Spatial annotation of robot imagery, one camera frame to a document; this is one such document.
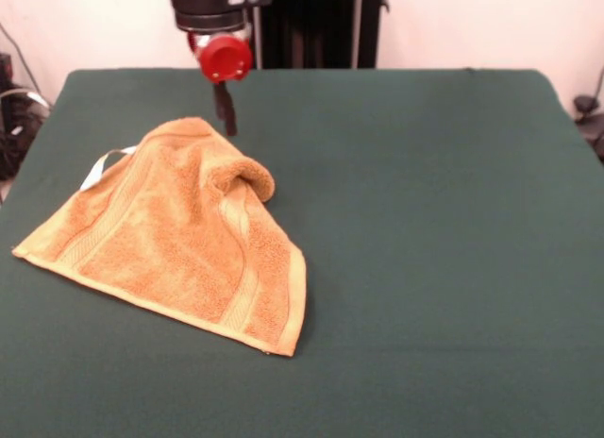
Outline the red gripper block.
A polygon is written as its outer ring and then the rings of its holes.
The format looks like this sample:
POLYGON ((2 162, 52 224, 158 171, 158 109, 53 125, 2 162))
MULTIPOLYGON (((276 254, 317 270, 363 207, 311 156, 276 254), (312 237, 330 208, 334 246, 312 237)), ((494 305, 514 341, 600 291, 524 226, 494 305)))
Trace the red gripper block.
POLYGON ((243 79, 253 66, 250 30, 188 33, 188 42, 202 74, 213 83, 218 118, 224 123, 228 137, 237 134, 236 113, 225 81, 243 79))

